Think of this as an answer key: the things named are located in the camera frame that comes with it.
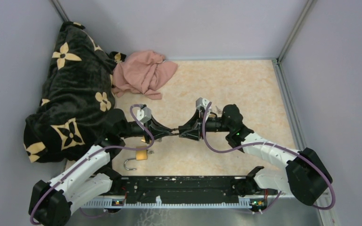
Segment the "long-shackle brass padlock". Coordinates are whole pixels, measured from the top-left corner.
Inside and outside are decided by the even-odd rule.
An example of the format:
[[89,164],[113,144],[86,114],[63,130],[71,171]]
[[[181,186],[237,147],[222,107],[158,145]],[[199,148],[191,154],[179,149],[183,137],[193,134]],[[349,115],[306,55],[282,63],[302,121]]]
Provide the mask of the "long-shackle brass padlock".
[[212,108],[210,107],[210,108],[207,108],[206,117],[207,117],[207,118],[217,118],[218,115],[217,115],[216,112],[213,112],[213,111],[212,111]]

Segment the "silver keys of brass padlock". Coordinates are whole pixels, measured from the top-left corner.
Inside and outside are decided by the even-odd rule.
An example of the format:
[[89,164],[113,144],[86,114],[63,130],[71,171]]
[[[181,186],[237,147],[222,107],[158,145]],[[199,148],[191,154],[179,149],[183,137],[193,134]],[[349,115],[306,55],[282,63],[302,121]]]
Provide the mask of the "silver keys of brass padlock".
[[218,106],[215,107],[216,108],[216,113],[217,114],[222,114],[222,109],[219,108]]

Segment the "black Kaijing padlock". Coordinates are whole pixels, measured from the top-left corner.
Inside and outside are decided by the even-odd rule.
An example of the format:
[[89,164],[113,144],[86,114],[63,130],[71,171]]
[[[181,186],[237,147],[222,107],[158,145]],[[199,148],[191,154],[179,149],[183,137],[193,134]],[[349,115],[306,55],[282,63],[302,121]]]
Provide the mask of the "black Kaijing padlock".
[[175,134],[175,135],[179,135],[179,134],[180,134],[180,131],[179,131],[178,128],[170,129],[170,132],[171,132],[172,134]]

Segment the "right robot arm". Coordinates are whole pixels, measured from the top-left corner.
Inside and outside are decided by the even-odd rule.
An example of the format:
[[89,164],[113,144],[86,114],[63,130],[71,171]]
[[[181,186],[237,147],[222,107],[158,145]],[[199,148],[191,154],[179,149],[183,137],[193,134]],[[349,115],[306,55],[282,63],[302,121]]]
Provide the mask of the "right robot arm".
[[[274,189],[293,194],[301,203],[320,210],[335,206],[336,194],[332,177],[317,153],[311,148],[289,149],[255,133],[243,123],[243,115],[235,104],[226,105],[220,117],[210,118],[211,102],[198,104],[191,119],[178,127],[179,137],[203,140],[215,153],[240,151],[276,166],[281,172],[260,168],[247,180],[247,189],[259,194]],[[208,132],[227,132],[230,149],[217,150],[207,140]]]

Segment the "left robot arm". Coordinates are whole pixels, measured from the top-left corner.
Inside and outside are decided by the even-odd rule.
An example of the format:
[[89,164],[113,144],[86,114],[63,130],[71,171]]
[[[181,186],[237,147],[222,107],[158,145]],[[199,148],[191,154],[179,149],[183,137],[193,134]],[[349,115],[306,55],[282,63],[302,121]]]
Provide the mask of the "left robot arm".
[[29,214],[30,222],[37,226],[64,226],[70,217],[84,204],[109,192],[121,192],[121,174],[108,164],[122,150],[137,151],[126,147],[125,138],[144,137],[151,147],[156,139],[173,135],[173,129],[158,123],[145,105],[130,107],[133,121],[127,121],[124,111],[112,110],[105,121],[105,133],[95,145],[70,168],[48,182],[37,182],[32,191]]

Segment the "pink crumpled cloth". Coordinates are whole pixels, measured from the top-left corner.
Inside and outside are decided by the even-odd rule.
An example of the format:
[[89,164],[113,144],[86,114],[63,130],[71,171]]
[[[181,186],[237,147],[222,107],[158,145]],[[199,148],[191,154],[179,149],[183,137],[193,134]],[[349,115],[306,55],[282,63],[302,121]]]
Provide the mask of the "pink crumpled cloth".
[[162,99],[162,88],[176,73],[178,65],[152,50],[134,52],[113,70],[112,93],[117,97],[129,92],[151,100]]

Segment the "black floral plush blanket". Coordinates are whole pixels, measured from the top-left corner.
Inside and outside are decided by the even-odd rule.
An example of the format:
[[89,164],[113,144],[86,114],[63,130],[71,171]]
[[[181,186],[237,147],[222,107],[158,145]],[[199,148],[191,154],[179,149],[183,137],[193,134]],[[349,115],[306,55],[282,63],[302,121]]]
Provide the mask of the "black floral plush blanket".
[[102,137],[115,107],[113,71],[125,58],[105,52],[83,25],[61,25],[40,105],[25,120],[23,145],[31,162],[76,161]]

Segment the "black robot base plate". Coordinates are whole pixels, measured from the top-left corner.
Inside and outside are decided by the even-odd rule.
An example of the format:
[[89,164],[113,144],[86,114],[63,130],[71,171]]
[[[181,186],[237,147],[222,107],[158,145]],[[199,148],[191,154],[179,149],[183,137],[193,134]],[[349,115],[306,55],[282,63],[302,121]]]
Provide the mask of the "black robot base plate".
[[124,196],[128,204],[228,204],[240,197],[276,194],[259,188],[247,176],[128,176],[114,182],[107,195]]

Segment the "aluminium frame rail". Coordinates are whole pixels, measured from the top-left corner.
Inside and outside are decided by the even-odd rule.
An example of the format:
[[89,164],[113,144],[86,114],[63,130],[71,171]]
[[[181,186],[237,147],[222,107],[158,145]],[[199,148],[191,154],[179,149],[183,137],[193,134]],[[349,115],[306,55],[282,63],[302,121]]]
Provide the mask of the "aluminium frame rail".
[[292,194],[301,203],[311,206],[329,187],[332,179],[317,174],[295,176],[265,175],[255,169],[242,177],[186,176],[186,177],[109,177],[99,173],[81,182],[74,178],[60,182],[39,181],[32,191],[31,205],[37,201],[49,209],[74,212],[91,204],[100,195],[113,195],[113,206],[138,208],[157,207],[213,207],[251,206],[265,209],[266,201],[247,201],[248,196]]

